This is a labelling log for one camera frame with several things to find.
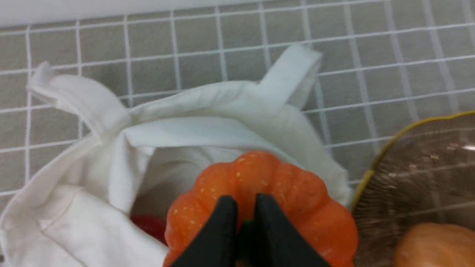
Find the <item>gray checkered tablecloth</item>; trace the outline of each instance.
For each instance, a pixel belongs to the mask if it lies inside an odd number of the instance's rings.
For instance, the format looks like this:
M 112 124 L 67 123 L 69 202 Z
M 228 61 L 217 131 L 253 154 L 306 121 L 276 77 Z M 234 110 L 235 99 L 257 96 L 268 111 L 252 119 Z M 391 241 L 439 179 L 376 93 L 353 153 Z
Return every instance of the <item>gray checkered tablecloth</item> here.
M 474 0 L 287 0 L 0 29 L 0 210 L 87 129 L 25 92 L 35 67 L 93 78 L 128 106 L 260 80 L 290 44 L 324 53 L 305 113 L 353 185 L 394 134 L 471 110 Z

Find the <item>white fabric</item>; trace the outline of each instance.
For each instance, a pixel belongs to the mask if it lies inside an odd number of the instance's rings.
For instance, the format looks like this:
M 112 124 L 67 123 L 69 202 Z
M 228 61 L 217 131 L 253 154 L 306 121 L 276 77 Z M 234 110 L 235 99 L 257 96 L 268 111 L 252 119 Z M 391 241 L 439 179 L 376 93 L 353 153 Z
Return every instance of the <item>white fabric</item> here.
M 40 65 L 35 95 L 76 113 L 92 135 L 40 170 L 0 218 L 5 266 L 157 267 L 167 248 L 131 223 L 165 217 L 209 165 L 266 150 L 319 175 L 347 204 L 347 173 L 300 111 L 321 55 L 290 47 L 260 84 L 223 82 L 124 108 L 103 85 Z

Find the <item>small orange pumpkin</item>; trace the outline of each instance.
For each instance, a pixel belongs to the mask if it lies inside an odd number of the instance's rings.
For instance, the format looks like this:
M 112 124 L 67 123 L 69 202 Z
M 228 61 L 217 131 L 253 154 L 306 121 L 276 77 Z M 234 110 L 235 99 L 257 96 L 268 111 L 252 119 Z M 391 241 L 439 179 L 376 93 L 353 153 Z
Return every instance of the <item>small orange pumpkin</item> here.
M 273 195 L 302 237 L 331 266 L 352 266 L 358 234 L 351 214 L 328 196 L 318 176 L 262 151 L 208 167 L 193 189 L 175 200 L 167 214 L 170 251 L 163 266 L 170 266 L 193 241 L 220 196 L 236 201 L 239 229 L 244 220 L 253 219 L 259 193 Z
M 399 241 L 394 267 L 475 267 L 475 232 L 451 224 L 421 223 Z

